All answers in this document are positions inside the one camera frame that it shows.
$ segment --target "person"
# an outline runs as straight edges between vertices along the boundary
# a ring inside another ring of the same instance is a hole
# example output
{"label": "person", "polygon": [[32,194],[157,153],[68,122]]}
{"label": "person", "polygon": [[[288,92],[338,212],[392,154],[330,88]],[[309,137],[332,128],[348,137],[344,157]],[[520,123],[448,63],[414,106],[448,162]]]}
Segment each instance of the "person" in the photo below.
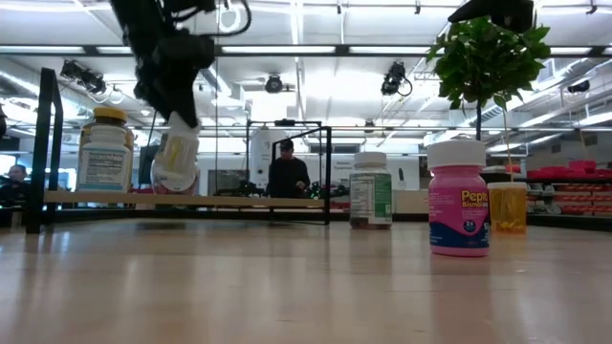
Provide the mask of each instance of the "person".
{"label": "person", "polygon": [[274,198],[303,198],[310,185],[304,161],[294,157],[294,143],[280,142],[280,158],[270,164],[268,193]]}
{"label": "person", "polygon": [[8,205],[25,205],[30,197],[30,185],[25,182],[27,177],[26,166],[11,166],[9,179],[16,183],[7,183],[0,187],[0,201]]}

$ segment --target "pink bottle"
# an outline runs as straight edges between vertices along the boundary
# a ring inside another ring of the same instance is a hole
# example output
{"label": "pink bottle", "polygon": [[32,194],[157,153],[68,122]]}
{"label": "pink bottle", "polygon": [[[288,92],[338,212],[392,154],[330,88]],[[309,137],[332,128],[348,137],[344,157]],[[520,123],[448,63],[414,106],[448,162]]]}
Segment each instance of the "pink bottle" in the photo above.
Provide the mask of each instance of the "pink bottle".
{"label": "pink bottle", "polygon": [[437,254],[482,257],[489,254],[489,191],[480,178],[485,145],[448,140],[427,148],[429,244]]}

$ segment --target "potted plant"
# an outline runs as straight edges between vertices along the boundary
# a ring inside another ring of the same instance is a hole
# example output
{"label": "potted plant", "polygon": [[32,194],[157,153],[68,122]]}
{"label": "potted plant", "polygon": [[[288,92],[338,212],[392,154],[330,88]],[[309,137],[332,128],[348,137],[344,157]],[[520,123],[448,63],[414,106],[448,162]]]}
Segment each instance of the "potted plant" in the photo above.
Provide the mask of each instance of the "potted plant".
{"label": "potted plant", "polygon": [[515,33],[491,23],[488,18],[452,24],[429,50],[427,62],[444,49],[434,72],[440,77],[440,95],[450,100],[450,109],[476,102],[476,139],[480,140],[482,108],[491,98],[506,113],[506,102],[518,90],[532,91],[551,50],[542,42],[550,28]]}

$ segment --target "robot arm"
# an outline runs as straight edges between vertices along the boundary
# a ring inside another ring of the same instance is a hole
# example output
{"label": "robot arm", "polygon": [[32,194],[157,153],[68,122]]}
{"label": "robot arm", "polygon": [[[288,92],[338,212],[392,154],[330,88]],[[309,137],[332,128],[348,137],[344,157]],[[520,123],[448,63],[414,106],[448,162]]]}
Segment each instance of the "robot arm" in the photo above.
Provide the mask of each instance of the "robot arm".
{"label": "robot arm", "polygon": [[195,35],[176,24],[200,11],[215,11],[217,0],[111,0],[113,11],[123,30],[123,43],[136,57],[138,82],[134,95],[148,102],[166,120],[177,113],[191,128],[198,125],[193,99],[193,81],[199,71],[214,62],[213,36],[229,36],[245,32],[247,24],[237,32]]}

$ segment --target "yellow bottle cap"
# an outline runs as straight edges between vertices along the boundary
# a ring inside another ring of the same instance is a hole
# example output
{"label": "yellow bottle cap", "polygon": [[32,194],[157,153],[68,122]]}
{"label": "yellow bottle cap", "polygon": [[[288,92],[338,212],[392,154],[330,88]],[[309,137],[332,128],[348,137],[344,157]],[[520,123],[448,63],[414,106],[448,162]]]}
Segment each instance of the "yellow bottle cap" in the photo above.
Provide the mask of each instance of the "yellow bottle cap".
{"label": "yellow bottle cap", "polygon": [[123,121],[127,121],[127,114],[120,109],[109,108],[109,107],[98,107],[94,109],[94,117],[103,118],[116,118]]}

